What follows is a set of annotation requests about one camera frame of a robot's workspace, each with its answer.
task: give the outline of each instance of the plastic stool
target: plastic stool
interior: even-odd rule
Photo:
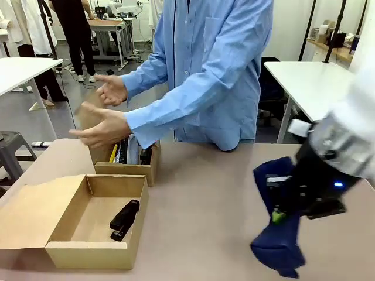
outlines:
[[[18,160],[35,161],[37,157],[19,132],[0,132],[0,136],[0,167],[3,165],[12,181],[16,181],[23,174]],[[30,151],[31,156],[16,157],[16,151],[23,145]]]

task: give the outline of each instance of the blue led indicator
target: blue led indicator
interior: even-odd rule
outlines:
[[[334,185],[336,186],[336,187],[343,187],[344,185],[342,184],[342,183],[334,183]]]

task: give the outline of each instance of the chair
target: chair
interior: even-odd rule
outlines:
[[[279,60],[275,57],[262,57],[261,74],[259,77],[261,96],[258,109],[269,111],[271,113],[270,119],[272,116],[275,116],[277,120],[281,121],[284,116],[284,106],[287,104],[288,99],[285,96],[284,89],[264,66],[264,63],[269,61],[275,62]]]
[[[30,151],[31,156],[16,157],[16,151],[23,145]],[[35,161],[36,159],[34,151],[19,132],[0,132],[0,167],[4,166],[12,182],[23,174],[18,161]]]

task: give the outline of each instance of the white wall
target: white wall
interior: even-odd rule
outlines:
[[[371,0],[368,7],[368,14],[363,26],[361,38],[356,54],[350,66],[350,71],[357,72],[364,61],[373,60],[375,49],[375,0]]]
[[[264,56],[297,61],[302,47],[313,0],[274,0],[272,36]],[[325,19],[337,21],[342,0],[317,0],[312,27],[319,27]],[[357,31],[364,0],[347,0],[343,32]],[[304,60],[311,60],[314,48],[306,45]]]
[[[107,6],[110,0],[98,0],[100,6]],[[97,0],[89,1],[91,8],[95,9],[97,6]],[[151,40],[151,28],[149,26],[149,0],[141,0],[143,2],[143,11],[138,15],[137,19],[133,21],[133,38],[135,42],[145,42]],[[124,0],[124,6],[136,6],[137,0]],[[57,40],[65,40],[65,35],[61,24],[57,18],[57,15],[52,11],[52,18],[54,25],[52,27],[54,35]]]

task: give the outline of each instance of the black shirt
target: black shirt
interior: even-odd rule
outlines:
[[[88,25],[86,15],[84,13],[81,0],[50,0],[56,11],[57,17],[64,29],[67,32],[81,31],[90,28]]]

